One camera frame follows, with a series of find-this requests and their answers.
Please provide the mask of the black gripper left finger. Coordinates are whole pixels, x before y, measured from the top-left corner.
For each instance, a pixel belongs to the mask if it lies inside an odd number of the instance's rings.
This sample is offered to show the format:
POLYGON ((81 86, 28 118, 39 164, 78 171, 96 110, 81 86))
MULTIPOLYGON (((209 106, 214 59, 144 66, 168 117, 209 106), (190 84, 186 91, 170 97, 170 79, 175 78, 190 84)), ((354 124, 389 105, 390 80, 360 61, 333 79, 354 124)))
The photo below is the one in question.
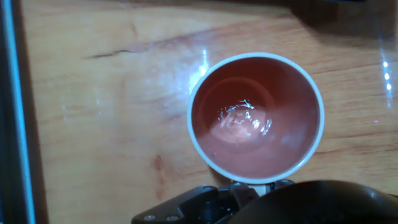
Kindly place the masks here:
POLYGON ((258 198, 246 184, 202 185, 136 215, 131 224, 227 224, 258 198))

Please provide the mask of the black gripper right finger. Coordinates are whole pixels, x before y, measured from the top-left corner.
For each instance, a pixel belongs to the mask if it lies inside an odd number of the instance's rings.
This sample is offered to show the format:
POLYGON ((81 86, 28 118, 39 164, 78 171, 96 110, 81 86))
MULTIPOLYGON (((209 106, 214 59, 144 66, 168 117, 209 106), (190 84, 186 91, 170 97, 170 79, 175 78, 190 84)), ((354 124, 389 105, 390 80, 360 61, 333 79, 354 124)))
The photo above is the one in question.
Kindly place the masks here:
POLYGON ((278 190, 278 189, 281 189, 281 188, 283 188, 283 187, 287 187, 287 186, 290 186, 290 185, 294 185, 294 181, 292 181, 292 180, 289 180, 289 179, 282 179, 282 180, 278 180, 278 181, 276 181, 276 182, 274 182, 274 183, 271 183, 270 184, 270 189, 271 190, 278 190))

